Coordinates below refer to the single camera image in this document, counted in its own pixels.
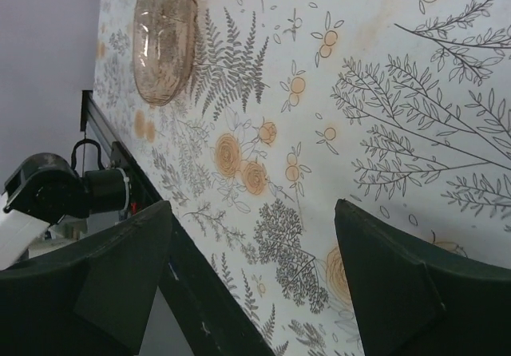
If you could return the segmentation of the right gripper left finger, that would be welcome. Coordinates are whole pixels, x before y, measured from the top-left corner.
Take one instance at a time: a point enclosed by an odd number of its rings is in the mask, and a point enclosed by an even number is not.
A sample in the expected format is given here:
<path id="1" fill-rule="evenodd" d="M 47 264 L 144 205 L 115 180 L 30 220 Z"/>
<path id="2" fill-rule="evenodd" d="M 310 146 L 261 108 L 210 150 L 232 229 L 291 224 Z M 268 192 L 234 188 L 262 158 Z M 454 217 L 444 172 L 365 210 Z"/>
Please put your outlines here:
<path id="1" fill-rule="evenodd" d="M 171 234 L 171 206 L 159 201 L 2 271 L 1 353 L 139 354 Z"/>

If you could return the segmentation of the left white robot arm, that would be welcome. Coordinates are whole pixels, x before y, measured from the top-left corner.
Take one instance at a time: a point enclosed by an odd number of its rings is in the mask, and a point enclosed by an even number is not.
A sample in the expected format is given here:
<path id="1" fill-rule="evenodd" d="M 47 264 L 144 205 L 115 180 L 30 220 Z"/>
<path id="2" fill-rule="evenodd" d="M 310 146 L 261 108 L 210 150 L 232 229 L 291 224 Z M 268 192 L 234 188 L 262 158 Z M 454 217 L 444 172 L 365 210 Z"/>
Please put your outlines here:
<path id="1" fill-rule="evenodd" d="M 97 170 L 79 175 L 77 150 L 97 149 Z M 25 159 L 4 183 L 1 192 L 1 269 L 11 267 L 30 245 L 64 218 L 87 219 L 92 214 L 129 210 L 133 176 L 126 167 L 101 161 L 100 144 L 78 141 L 71 159 L 41 152 Z"/>

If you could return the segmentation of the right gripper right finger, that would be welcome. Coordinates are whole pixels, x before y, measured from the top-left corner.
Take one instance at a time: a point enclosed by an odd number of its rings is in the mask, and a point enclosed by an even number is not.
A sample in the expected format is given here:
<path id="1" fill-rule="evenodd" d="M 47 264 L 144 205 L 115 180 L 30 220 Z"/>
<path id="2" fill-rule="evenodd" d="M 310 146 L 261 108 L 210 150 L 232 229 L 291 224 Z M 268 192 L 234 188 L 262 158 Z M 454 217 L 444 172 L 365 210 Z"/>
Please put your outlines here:
<path id="1" fill-rule="evenodd" d="M 508 355 L 510 271 L 400 231 L 348 200 L 339 242 L 367 355 Z"/>

